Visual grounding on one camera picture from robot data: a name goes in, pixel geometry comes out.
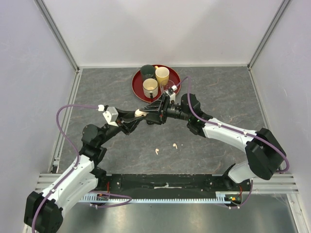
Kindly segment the cream earbud charging case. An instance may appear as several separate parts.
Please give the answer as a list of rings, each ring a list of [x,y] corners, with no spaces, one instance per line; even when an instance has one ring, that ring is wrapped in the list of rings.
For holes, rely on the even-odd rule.
[[[140,109],[137,109],[134,113],[135,117],[146,117],[148,115],[148,112],[141,111]]]

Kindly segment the black earbud charging case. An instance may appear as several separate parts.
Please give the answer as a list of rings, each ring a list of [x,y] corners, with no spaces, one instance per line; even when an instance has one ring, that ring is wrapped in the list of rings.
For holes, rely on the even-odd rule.
[[[153,125],[154,124],[154,122],[152,122],[152,121],[146,121],[146,123],[148,124],[148,125]]]

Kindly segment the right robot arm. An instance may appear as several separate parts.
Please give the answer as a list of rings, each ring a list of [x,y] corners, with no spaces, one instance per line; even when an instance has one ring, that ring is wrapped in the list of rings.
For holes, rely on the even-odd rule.
[[[180,104],[163,94],[160,99],[136,110],[135,116],[155,124],[163,124],[169,117],[186,120],[187,128],[194,135],[222,141],[244,152],[246,161],[233,164],[225,172],[222,183],[228,191],[234,191],[245,180],[255,177],[269,180],[276,172],[289,169],[286,153],[270,130],[246,130],[223,123],[205,114],[194,94],[184,94]]]

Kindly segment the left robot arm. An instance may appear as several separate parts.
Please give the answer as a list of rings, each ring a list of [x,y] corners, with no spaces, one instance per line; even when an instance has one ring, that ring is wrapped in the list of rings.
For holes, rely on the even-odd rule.
[[[130,134],[145,119],[147,112],[121,111],[98,106],[106,124],[89,124],[83,129],[82,148],[62,175],[40,193],[32,192],[26,200],[24,223],[34,233],[55,233],[66,214],[92,190],[105,189],[106,171],[98,168],[107,149],[102,145],[120,132]]]

